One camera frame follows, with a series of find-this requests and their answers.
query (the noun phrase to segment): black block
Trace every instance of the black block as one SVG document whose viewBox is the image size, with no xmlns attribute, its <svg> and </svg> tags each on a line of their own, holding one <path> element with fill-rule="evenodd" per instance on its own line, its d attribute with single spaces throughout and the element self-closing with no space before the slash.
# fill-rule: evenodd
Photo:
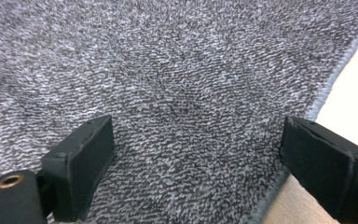
<svg viewBox="0 0 358 224">
<path fill-rule="evenodd" d="M 285 120 L 284 165 L 318 203 L 341 223 L 358 223 L 358 146 L 306 120 Z"/>
<path fill-rule="evenodd" d="M 104 116 L 82 124 L 42 158 L 43 174 L 57 192 L 56 221 L 86 218 L 114 156 L 112 119 Z"/>
<path fill-rule="evenodd" d="M 27 170 L 0 176 L 0 224 L 47 224 L 34 173 Z"/>
</svg>

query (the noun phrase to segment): floor mat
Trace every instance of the floor mat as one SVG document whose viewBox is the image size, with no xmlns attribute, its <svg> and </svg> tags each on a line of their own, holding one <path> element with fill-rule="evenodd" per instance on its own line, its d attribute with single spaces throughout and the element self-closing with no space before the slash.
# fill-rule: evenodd
<svg viewBox="0 0 358 224">
<path fill-rule="evenodd" d="M 0 2 L 0 175 L 109 114 L 88 223 L 256 221 L 357 42 L 358 1 Z"/>
</svg>

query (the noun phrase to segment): gray carpet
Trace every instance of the gray carpet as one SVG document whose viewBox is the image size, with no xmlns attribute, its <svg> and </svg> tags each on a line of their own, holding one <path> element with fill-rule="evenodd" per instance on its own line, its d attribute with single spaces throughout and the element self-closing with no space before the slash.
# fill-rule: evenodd
<svg viewBox="0 0 358 224">
<path fill-rule="evenodd" d="M 88 223 L 257 221 L 357 41 L 358 1 L 0 1 L 0 175 L 109 114 Z"/>
</svg>

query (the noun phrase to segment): carpet edge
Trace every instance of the carpet edge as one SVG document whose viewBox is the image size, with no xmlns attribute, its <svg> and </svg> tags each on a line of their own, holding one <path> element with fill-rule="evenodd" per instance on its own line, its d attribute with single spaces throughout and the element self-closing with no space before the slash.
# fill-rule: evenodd
<svg viewBox="0 0 358 224">
<path fill-rule="evenodd" d="M 358 37 L 352 41 L 351 47 L 345 53 L 345 56 L 343 57 L 341 62 L 338 63 L 336 69 L 334 69 L 332 75 L 330 76 L 330 78 L 328 78 L 327 82 L 325 83 L 325 86 L 321 88 L 321 90 L 318 92 L 315 101 L 310 107 L 310 110 L 305 115 L 305 119 L 316 120 L 318 118 L 319 112 L 321 111 L 322 107 L 324 106 L 324 103 L 328 98 L 328 95 L 333 89 L 334 83 L 336 82 L 341 72 L 344 70 L 345 66 L 351 60 L 357 49 L 358 49 Z M 271 186 L 267 190 L 266 196 L 258 202 L 257 207 L 252 212 L 252 214 L 254 214 L 254 217 L 251 218 L 248 223 L 255 224 L 255 223 L 261 223 L 263 221 L 272 202 L 278 196 L 278 193 L 280 192 L 282 185 L 285 183 L 289 175 L 290 175 L 290 171 L 287 168 L 283 167 L 283 169 L 280 171 L 280 174 L 276 178 L 273 186 Z"/>
</svg>

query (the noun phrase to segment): hole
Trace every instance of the hole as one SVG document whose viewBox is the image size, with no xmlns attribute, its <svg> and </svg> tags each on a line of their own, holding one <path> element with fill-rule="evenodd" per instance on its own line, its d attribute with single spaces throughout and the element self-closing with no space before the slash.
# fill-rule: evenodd
<svg viewBox="0 0 358 224">
<path fill-rule="evenodd" d="M 24 179 L 23 175 L 10 175 L 0 181 L 0 189 L 8 189 L 19 184 Z"/>
</svg>

